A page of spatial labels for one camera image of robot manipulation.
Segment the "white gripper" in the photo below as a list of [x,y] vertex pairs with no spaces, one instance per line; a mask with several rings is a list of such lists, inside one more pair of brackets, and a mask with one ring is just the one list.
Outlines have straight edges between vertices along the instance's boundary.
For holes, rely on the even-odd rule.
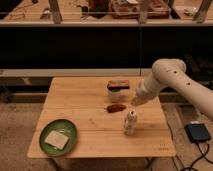
[[135,91],[135,96],[131,100],[131,105],[132,106],[138,106],[140,104],[145,104],[148,101],[149,101],[149,99],[147,98],[146,93],[143,90],[137,88],[136,91]]

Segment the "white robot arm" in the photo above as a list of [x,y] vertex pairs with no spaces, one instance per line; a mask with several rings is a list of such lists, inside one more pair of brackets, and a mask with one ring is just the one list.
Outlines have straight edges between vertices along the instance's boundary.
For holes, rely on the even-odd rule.
[[131,104],[142,105],[157,97],[166,87],[176,90],[213,122],[213,91],[188,77],[186,64],[180,59],[155,61],[151,73],[136,87]]

